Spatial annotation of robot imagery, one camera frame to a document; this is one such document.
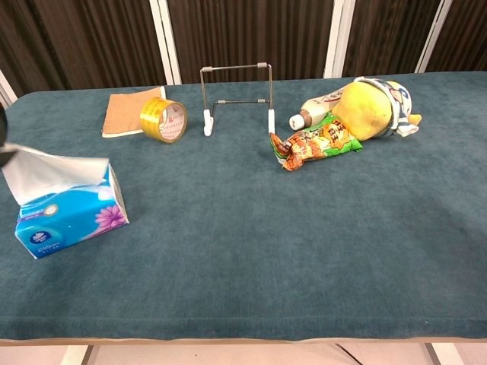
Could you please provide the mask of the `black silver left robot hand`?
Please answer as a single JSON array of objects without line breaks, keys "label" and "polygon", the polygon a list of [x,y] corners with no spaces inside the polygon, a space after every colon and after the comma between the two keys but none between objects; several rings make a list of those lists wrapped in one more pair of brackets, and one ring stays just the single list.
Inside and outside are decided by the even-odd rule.
[{"label": "black silver left robot hand", "polygon": [[0,117],[1,117],[1,126],[0,126],[0,145],[1,145],[1,153],[0,153],[0,167],[3,168],[6,166],[11,159],[17,154],[16,149],[8,149],[5,147],[7,137],[8,137],[8,120],[5,113],[5,109],[3,105],[0,105]]}]

